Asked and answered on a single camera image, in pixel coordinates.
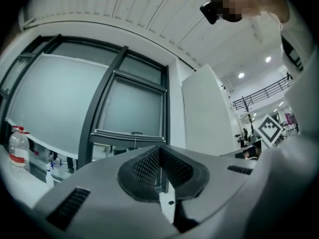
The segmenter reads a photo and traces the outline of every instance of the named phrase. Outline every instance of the white spray bottle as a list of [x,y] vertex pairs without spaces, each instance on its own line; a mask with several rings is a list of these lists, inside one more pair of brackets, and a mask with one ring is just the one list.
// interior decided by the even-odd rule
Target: white spray bottle
[[51,167],[53,168],[53,163],[50,162],[46,165],[46,177],[45,177],[45,181],[46,181],[46,185],[48,186],[49,189],[52,189],[54,187],[54,180],[51,174]]

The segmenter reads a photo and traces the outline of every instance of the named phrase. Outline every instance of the person's neck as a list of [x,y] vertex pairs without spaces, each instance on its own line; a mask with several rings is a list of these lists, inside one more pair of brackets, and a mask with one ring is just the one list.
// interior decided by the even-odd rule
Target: person's neck
[[275,14],[280,23],[286,23],[290,18],[287,0],[259,0],[262,11]]

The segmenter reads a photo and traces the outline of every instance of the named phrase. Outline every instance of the dark window frame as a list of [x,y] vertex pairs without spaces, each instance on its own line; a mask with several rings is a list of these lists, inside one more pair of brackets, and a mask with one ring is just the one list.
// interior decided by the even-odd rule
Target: dark window frame
[[[33,53],[33,51],[42,43],[48,42],[44,45],[38,52]],[[74,37],[74,36],[62,36],[61,34],[57,36],[38,36],[35,40],[33,40],[22,52],[17,56],[17,58],[13,61],[7,72],[5,73],[1,83],[0,83],[0,105],[2,104],[2,100],[6,100],[6,104],[3,109],[3,113],[0,115],[0,144],[4,145],[5,149],[8,151],[8,139],[10,137],[11,125],[5,121],[5,117],[8,113],[8,109],[14,97],[14,94],[21,82],[24,78],[25,74],[32,66],[34,61],[42,54],[50,54],[54,49],[56,49],[61,43],[69,42],[69,43],[77,43],[82,45],[93,46],[96,48],[102,48],[106,50],[117,51],[118,54],[113,62],[109,65],[109,69],[106,71],[105,75],[102,77],[96,92],[91,100],[90,106],[88,108],[80,137],[79,144],[79,152],[78,152],[78,168],[81,168],[87,163],[92,162],[92,154],[93,154],[93,145],[94,143],[100,144],[109,144],[114,143],[114,145],[124,144],[128,147],[145,147],[150,145],[161,145],[161,144],[169,144],[170,142],[170,112],[169,112],[169,74],[168,74],[168,66],[164,66],[157,61],[148,58],[138,52],[129,50],[127,46],[119,46],[112,43],[99,41],[95,39],[83,38],[83,37]],[[143,61],[144,63],[150,64],[152,67],[156,67],[156,69],[161,71],[161,85],[156,84],[152,81],[146,80],[142,77],[133,75],[131,73],[119,70],[120,65],[122,64],[124,58],[127,56],[133,56],[134,58]],[[16,78],[10,93],[7,94],[5,91],[2,91],[2,86],[10,75],[13,66],[17,62],[19,58],[27,58],[29,61],[22,69],[18,77]],[[92,134],[93,125],[97,124],[97,119],[99,116],[96,114],[101,113],[101,109],[104,106],[104,101],[107,97],[106,88],[110,88],[113,82],[114,77],[123,77],[130,81],[137,82],[139,84],[144,85],[146,88],[152,88],[157,91],[163,92],[163,102],[162,102],[162,138],[161,137],[148,137],[148,136],[137,136],[134,137],[121,135],[120,133],[115,133],[117,136],[112,135],[103,135],[103,133]]]

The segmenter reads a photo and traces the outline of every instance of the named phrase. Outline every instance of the black metal railing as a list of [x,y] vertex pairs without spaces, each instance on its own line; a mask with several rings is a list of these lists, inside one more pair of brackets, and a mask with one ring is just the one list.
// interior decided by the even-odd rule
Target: black metal railing
[[[249,96],[244,97],[244,100],[248,106],[250,104],[253,105],[261,100],[264,100],[268,97],[273,96],[274,94],[280,91],[283,91],[284,89],[291,86],[292,83],[293,83],[292,79],[287,80],[287,78],[284,77],[281,80],[275,82],[274,84],[269,85],[268,87],[265,87],[264,89],[260,91],[257,91]],[[233,106],[236,108],[236,110],[239,110],[241,108],[245,109],[244,100],[241,98],[233,102]]]

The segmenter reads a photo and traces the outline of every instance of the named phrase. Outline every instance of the white cabinet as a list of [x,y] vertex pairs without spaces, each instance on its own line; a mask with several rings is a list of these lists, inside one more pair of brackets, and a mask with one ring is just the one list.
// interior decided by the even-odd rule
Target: white cabinet
[[223,155],[240,148],[240,126],[219,78],[205,65],[182,82],[186,148]]

